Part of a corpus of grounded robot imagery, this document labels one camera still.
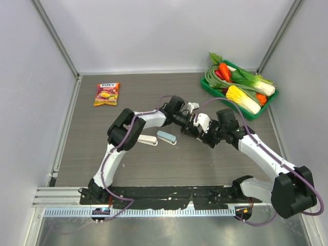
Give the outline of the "blue white stapler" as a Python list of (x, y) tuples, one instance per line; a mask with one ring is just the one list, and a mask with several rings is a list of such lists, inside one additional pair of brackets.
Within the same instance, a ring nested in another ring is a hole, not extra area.
[(176, 143), (177, 143), (177, 138), (175, 135), (172, 135), (172, 134), (164, 132), (164, 131), (158, 131), (157, 138), (159, 138), (171, 145), (176, 145)]

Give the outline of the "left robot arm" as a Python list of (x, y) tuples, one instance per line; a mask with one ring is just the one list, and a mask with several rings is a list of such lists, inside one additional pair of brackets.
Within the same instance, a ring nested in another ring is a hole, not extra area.
[(107, 149), (101, 165), (89, 181), (86, 193), (81, 195), (91, 204), (104, 204), (112, 195), (109, 187), (123, 156), (131, 150), (144, 129), (164, 127), (171, 123), (183, 125), (182, 108), (186, 105), (181, 97), (170, 96), (170, 101), (157, 109), (145, 112), (124, 109), (107, 131)]

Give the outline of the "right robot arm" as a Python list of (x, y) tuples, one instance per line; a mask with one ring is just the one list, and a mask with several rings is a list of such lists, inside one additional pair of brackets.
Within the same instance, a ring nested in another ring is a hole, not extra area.
[(317, 204), (320, 205), (317, 215), (324, 210), (311, 171), (305, 166), (297, 167), (286, 161), (264, 144), (247, 125), (240, 126), (232, 110), (218, 111), (216, 120), (198, 113), (193, 125), (201, 127), (204, 136), (214, 143), (225, 140), (233, 145), (258, 164), (270, 178), (270, 182), (242, 178), (240, 184), (231, 190), (236, 202), (244, 202), (249, 197), (257, 198), (270, 203), (282, 218), (290, 218), (298, 213), (309, 215), (308, 209)]

